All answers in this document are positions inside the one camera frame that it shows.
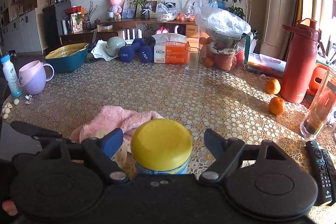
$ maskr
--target picture frame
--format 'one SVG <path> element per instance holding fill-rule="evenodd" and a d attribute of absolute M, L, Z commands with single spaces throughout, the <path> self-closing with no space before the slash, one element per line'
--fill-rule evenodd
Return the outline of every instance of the picture frame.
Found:
<path fill-rule="evenodd" d="M 71 14 L 71 30 L 72 33 L 76 33 L 76 32 L 80 32 L 83 30 L 83 22 L 82 19 L 79 21 L 79 23 L 77 24 L 76 22 L 76 16 L 77 14 L 82 14 L 81 12 L 78 13 L 73 13 Z"/>
<path fill-rule="evenodd" d="M 134 18 L 135 17 L 135 10 L 137 8 L 136 5 L 132 5 L 132 0 L 125 0 L 123 11 L 121 14 L 121 18 Z"/>
<path fill-rule="evenodd" d="M 161 0 L 152 0 L 152 1 L 147 1 L 146 3 L 151 3 L 151 11 L 149 13 L 150 18 L 156 18 L 156 13 L 157 13 L 157 6 L 158 3 L 160 3 Z M 140 18 L 140 12 L 141 12 L 141 7 L 140 5 L 137 6 L 136 8 L 136 18 Z"/>

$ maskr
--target stuffed toy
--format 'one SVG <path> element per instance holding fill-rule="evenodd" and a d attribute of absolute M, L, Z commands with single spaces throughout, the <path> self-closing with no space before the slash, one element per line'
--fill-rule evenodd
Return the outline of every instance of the stuffed toy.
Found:
<path fill-rule="evenodd" d="M 115 19 L 121 19 L 121 11 L 122 11 L 122 8 L 120 7 L 120 3 L 121 3 L 121 0 L 110 0 L 110 3 L 111 3 L 111 7 L 109 9 L 109 12 L 113 12 L 114 13 L 114 16 L 115 16 Z"/>

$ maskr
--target tissue box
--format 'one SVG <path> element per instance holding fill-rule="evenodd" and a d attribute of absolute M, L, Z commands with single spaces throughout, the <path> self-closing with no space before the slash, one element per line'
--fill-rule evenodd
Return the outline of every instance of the tissue box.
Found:
<path fill-rule="evenodd" d="M 186 36 L 177 33 L 163 33 L 153 35 L 153 38 L 155 39 L 155 63 L 185 63 L 185 48 L 190 47 Z"/>

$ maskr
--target remote control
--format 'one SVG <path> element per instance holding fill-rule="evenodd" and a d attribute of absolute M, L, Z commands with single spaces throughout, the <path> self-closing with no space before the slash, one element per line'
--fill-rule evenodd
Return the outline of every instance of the remote control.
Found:
<path fill-rule="evenodd" d="M 331 182 L 325 165 L 325 160 L 317 141 L 306 142 L 306 150 L 310 161 L 312 176 L 314 177 L 319 193 L 315 206 L 326 205 L 332 201 Z"/>
<path fill-rule="evenodd" d="M 328 204 L 328 206 L 332 206 L 334 203 L 336 203 L 336 170 L 333 161 L 330 158 L 329 152 L 326 149 L 321 149 L 321 152 L 325 161 L 325 167 L 328 169 L 330 178 L 329 186 L 331 186 L 331 196 L 333 199 L 332 202 Z"/>

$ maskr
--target pink towel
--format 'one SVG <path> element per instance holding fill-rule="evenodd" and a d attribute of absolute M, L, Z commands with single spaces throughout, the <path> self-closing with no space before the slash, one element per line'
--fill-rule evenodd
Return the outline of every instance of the pink towel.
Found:
<path fill-rule="evenodd" d="M 82 142 L 95 136 L 96 132 L 107 134 L 115 128 L 121 128 L 124 133 L 124 141 L 129 144 L 137 127 L 149 120 L 160 118 L 163 117 L 155 111 L 136 112 L 125 110 L 120 106 L 104 106 L 89 124 L 76 128 L 71 133 L 70 139 Z"/>

